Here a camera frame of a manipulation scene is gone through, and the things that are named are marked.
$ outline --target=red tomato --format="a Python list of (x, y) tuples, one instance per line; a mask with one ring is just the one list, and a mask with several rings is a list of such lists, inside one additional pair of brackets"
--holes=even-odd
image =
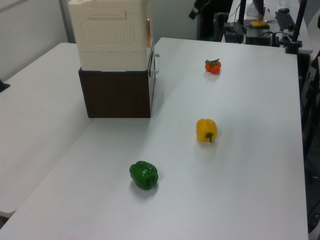
[(221, 68), (221, 62), (217, 61), (215, 64)]
[(211, 73), (212, 74), (218, 74), (218, 73), (220, 73), (220, 67), (217, 65), (217, 66), (213, 66), (212, 68), (211, 68)]
[(211, 68), (212, 68), (212, 66), (211, 66), (210, 63), (206, 63), (206, 64), (205, 64), (205, 69), (206, 69), (208, 72), (211, 71)]

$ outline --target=pepper stem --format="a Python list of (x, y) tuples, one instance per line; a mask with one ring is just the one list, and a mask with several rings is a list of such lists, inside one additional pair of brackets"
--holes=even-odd
[(212, 142), (212, 136), (213, 136), (213, 135), (214, 135), (214, 134), (213, 134), (212, 132), (208, 132), (208, 133), (205, 135), (205, 137), (209, 139), (209, 142), (210, 142), (210, 143)]

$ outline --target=green bell pepper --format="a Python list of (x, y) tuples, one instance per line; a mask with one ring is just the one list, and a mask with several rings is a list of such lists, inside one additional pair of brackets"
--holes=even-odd
[(144, 190), (152, 189), (159, 178), (156, 167), (146, 161), (137, 161), (131, 165), (129, 172), (135, 184)]

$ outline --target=yellow object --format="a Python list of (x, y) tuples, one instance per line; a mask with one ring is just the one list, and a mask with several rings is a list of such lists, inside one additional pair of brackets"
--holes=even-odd
[(196, 136), (200, 142), (213, 142), (218, 135), (217, 125), (211, 119), (196, 122)]
[(261, 28), (265, 28), (268, 26), (268, 24), (265, 21), (252, 21), (250, 24), (255, 29), (261, 29)]

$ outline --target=dark brown box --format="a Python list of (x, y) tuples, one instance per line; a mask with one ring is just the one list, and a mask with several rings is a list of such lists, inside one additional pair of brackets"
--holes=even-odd
[(79, 70), (89, 118), (150, 118), (156, 75)]

